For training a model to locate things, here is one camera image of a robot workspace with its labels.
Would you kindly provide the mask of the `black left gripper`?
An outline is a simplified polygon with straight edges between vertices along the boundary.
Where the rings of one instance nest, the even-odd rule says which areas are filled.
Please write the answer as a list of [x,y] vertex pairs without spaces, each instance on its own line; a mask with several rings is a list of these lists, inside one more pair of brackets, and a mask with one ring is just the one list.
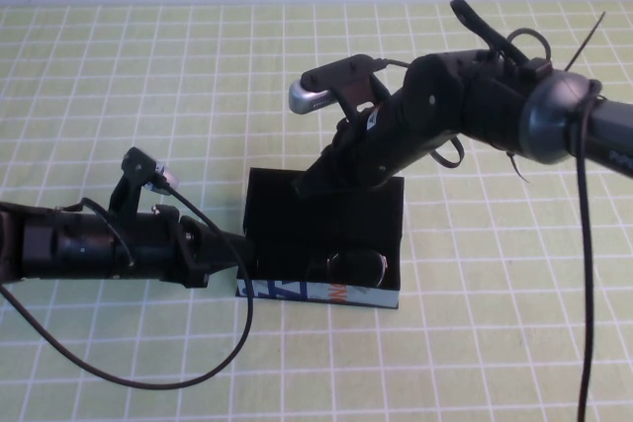
[[[157,213],[137,213],[123,222],[123,277],[158,280],[187,289],[204,288],[213,275],[248,270],[248,256],[236,258],[219,235],[203,223],[182,216],[170,206]],[[245,236],[223,231],[222,235],[239,255],[253,255],[254,244]]]

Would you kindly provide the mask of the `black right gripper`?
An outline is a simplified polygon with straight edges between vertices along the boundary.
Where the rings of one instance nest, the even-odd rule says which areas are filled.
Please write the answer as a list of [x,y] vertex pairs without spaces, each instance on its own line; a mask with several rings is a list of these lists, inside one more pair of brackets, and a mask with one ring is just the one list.
[[309,200],[330,189],[377,188],[425,156],[443,167],[458,167],[458,160],[445,158],[437,149],[447,142],[460,148],[459,106],[458,98],[398,90],[335,135],[321,152],[321,169],[308,169],[293,180],[296,197]]

